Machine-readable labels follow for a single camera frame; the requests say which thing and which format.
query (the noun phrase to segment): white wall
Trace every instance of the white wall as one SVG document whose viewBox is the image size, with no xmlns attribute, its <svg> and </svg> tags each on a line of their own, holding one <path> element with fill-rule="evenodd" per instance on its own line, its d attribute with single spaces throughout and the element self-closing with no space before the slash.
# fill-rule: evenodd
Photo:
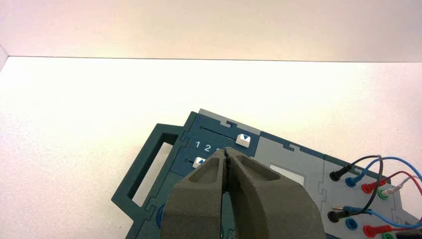
<svg viewBox="0 0 422 239">
<path fill-rule="evenodd" d="M 422 63 L 9 57 L 0 238 L 124 238 L 131 220 L 111 196 L 155 124 L 199 108 L 346 161 L 396 155 L 421 170 L 421 75 Z M 385 162 L 397 170 L 409 169 Z M 402 195 L 420 217 L 412 182 Z"/>
<path fill-rule="evenodd" d="M 19 0 L 11 56 L 422 61 L 421 0 Z"/>
<path fill-rule="evenodd" d="M 3 68 L 4 64 L 6 63 L 7 57 L 8 57 L 7 53 L 0 46 L 0 71 Z"/>
</svg>

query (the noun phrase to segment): blue cable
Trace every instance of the blue cable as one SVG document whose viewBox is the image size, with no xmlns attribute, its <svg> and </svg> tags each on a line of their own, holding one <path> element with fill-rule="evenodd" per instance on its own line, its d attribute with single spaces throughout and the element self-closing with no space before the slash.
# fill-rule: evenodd
<svg viewBox="0 0 422 239">
<path fill-rule="evenodd" d="M 391 224 L 391 225 L 398 227 L 398 228 L 414 229 L 414 228 L 422 227 L 422 223 L 417 223 L 417 224 L 413 224 L 413 225 L 404 225 L 404 224 L 393 223 L 390 220 L 384 218 L 384 216 L 382 216 L 381 214 L 374 212 L 370 209 L 367 211 L 367 214 L 376 215 L 377 217 L 379 217 L 381 220 L 385 221 L 386 223 Z"/>
<path fill-rule="evenodd" d="M 419 180 L 421 180 L 422 182 L 422 175 L 421 173 L 419 173 L 419 171 L 413 167 L 413 165 L 411 165 L 409 162 L 407 162 L 404 159 L 398 158 L 398 157 L 392 157 L 392 156 L 388 156 L 388 157 L 383 157 L 383 160 L 385 159 L 394 159 L 394 160 L 398 160 L 402 163 L 404 163 L 405 165 L 407 165 L 409 168 L 411 168 L 413 170 L 413 172 L 415 172 L 415 174 L 419 177 Z M 368 172 L 369 168 L 374 164 L 378 162 L 378 159 L 373 160 L 371 163 L 368 164 L 368 166 L 366 166 L 366 168 L 364 170 L 362 170 L 362 172 L 360 173 L 359 176 L 356 176 L 355 178 L 359 178 L 358 181 L 360 181 L 360 179 L 362 179 L 362 177 Z"/>
<path fill-rule="evenodd" d="M 421 175 L 421 173 L 419 173 L 419 171 L 415 168 L 415 167 L 413 167 L 413 165 L 411 165 L 409 162 L 407 162 L 406 160 L 404 160 L 404 159 L 401 159 L 401 158 L 398 158 L 398 157 L 392 157 L 392 156 L 389 156 L 389 157 L 383 157 L 382 158 L 383 160 L 385 160 L 385 159 L 394 159 L 394 160 L 398 160 L 398 161 L 400 161 L 400 162 L 402 162 L 402 163 L 404 163 L 405 165 L 407 165 L 409 168 L 411 168 L 412 170 L 413 170 L 413 172 L 415 172 L 415 174 L 419 177 L 419 179 L 422 181 L 422 175 Z M 366 166 L 366 168 L 364 169 L 364 170 L 362 170 L 362 173 L 360 174 L 360 175 L 358 175 L 358 176 L 356 176 L 354 179 L 356 180 L 356 181 L 360 181 L 361 179 L 362 179 L 362 177 L 368 172 L 368 170 L 369 170 L 369 168 L 374 164 L 374 163 L 376 163 L 376 162 L 378 162 L 379 161 L 379 159 L 375 159 L 375 160 L 373 160 L 371 163 L 369 163 L 368 164 L 368 166 Z M 377 213 L 377 212 L 374 212 L 374 211 L 372 211 L 372 210 L 368 210 L 366 213 L 368 213 L 368 214 L 370 214 L 370 215 L 376 215 L 377 217 L 379 217 L 381 220 L 383 220 L 383 221 L 385 221 L 386 223 L 388 223 L 388 224 L 391 224 L 391 225 L 393 225 L 393 226 L 395 226 L 395 227 L 399 227 L 399 228 L 407 228 L 407 229 L 414 229 L 414 228 L 419 228 L 419 227 L 422 227 L 422 223 L 417 223 L 417 224 L 413 224 L 413 225 L 403 225 L 403 224 L 397 224 L 397 223 L 394 223 L 394 222 L 391 222 L 390 220 L 388 220 L 388 219 L 386 219 L 386 218 L 384 218 L 384 216 L 382 216 L 381 214 L 379 214 L 379 213 Z"/>
</svg>

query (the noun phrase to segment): gray panel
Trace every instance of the gray panel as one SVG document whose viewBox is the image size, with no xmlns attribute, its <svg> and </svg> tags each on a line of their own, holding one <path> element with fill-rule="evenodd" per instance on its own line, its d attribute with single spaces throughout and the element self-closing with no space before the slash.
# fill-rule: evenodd
<svg viewBox="0 0 422 239">
<path fill-rule="evenodd" d="M 254 133 L 256 135 L 260 135 L 261 134 L 261 131 L 259 129 L 250 127 L 248 125 L 239 123 L 239 122 L 234 121 L 234 120 L 231 120 L 231 119 L 228 119 L 228 118 L 226 118 L 224 116 L 220 116 L 220 115 L 214 114 L 214 113 L 209 112 L 209 111 L 206 111 L 204 109 L 200 109 L 199 110 L 199 114 L 202 114 L 204 116 L 208 116 L 208 117 L 213 118 L 215 120 L 218 120 L 218 121 L 220 121 L 220 125 L 223 125 L 223 126 L 226 126 L 226 127 L 229 127 L 229 128 L 231 127 L 231 125 L 227 124 L 227 121 L 230 121 L 230 122 L 233 122 L 233 123 L 237 124 L 237 127 L 238 128 L 241 128 L 241 129 L 246 130 L 248 132 Z"/>
<path fill-rule="evenodd" d="M 329 211 L 332 211 L 331 208 L 335 206 L 342 207 L 347 205 L 363 207 L 371 196 L 370 194 L 365 194 L 362 191 L 361 185 L 363 183 L 373 183 L 375 181 L 373 178 L 364 177 L 353 188 L 347 186 L 344 180 L 347 177 L 355 177 L 356 175 L 354 174 L 346 173 L 345 175 L 343 175 L 340 181 L 332 181 L 329 177 L 329 173 L 340 168 L 341 166 L 337 164 L 331 163 L 329 161 L 324 162 L 324 183 L 322 185 L 322 188 L 323 190 L 326 190 L 327 198 L 325 202 L 322 202 L 321 216 L 325 232 L 342 239 L 366 238 L 362 230 L 364 225 L 383 226 L 386 223 L 376 216 L 357 215 L 353 216 L 353 219 L 357 221 L 359 227 L 357 230 L 351 231 L 346 227 L 345 219 L 341 219 L 338 223 L 332 223 L 328 220 L 328 217 L 326 216 Z M 390 187 L 390 184 L 386 184 L 382 188 Z M 377 196 L 370 208 L 381 213 L 389 220 L 392 220 L 397 223 L 416 223 L 418 220 L 411 214 L 404 211 L 401 206 L 402 203 L 400 199 L 400 194 L 395 194 L 393 197 L 390 197 L 387 200 L 382 200 Z M 381 234 L 379 234 L 375 238 L 381 239 L 382 236 Z"/>
<path fill-rule="evenodd" d="M 260 137 L 254 158 L 267 166 L 272 164 L 305 178 L 304 187 L 321 212 L 326 233 L 341 239 L 362 239 L 366 238 L 362 230 L 364 225 L 382 226 L 386 224 L 376 216 L 370 215 L 353 216 L 358 223 L 358 229 L 355 231 L 346 227 L 345 219 L 341 219 L 338 223 L 331 223 L 327 218 L 327 213 L 332 211 L 333 206 L 363 207 L 366 204 L 370 195 L 363 193 L 360 186 L 362 183 L 372 183 L 374 179 L 364 177 L 356 187 L 350 188 L 345 184 L 344 179 L 355 175 L 347 173 L 340 181 L 333 182 L 329 173 L 340 169 L 341 166 L 304 153 L 297 146 L 290 144 L 290 147 L 294 151 L 285 149 L 282 144 L 275 141 Z M 418 221 L 402 209 L 399 194 L 387 200 L 382 200 L 377 196 L 371 208 L 397 223 L 413 224 Z M 375 238 L 381 239 L 382 236 L 377 235 Z"/>
<path fill-rule="evenodd" d="M 304 187 L 318 209 L 321 210 L 321 201 L 325 200 L 323 190 L 318 188 L 322 183 L 324 160 L 300 151 L 295 145 L 290 145 L 294 151 L 283 148 L 282 144 L 259 137 L 255 152 L 255 160 L 270 166 L 271 164 L 302 175 Z"/>
</svg>

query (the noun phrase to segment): red cable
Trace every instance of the red cable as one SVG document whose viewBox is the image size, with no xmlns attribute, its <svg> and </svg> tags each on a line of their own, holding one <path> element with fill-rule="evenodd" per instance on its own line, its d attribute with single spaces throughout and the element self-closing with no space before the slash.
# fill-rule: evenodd
<svg viewBox="0 0 422 239">
<path fill-rule="evenodd" d="M 389 180 L 390 178 L 396 176 L 399 173 L 404 173 L 404 174 L 408 175 L 409 178 L 412 179 L 412 181 L 415 183 L 416 187 L 419 189 L 419 192 L 421 193 L 421 196 L 422 196 L 422 188 L 421 188 L 421 186 L 416 181 L 416 179 L 414 178 L 414 176 L 412 176 L 410 173 L 408 173 L 406 171 L 398 171 L 396 173 L 393 173 L 392 175 L 390 175 L 389 177 L 387 177 L 384 180 L 387 181 L 387 180 Z M 393 231 L 405 231 L 405 230 L 408 230 L 407 228 L 392 228 L 392 229 L 393 229 Z"/>
</svg>

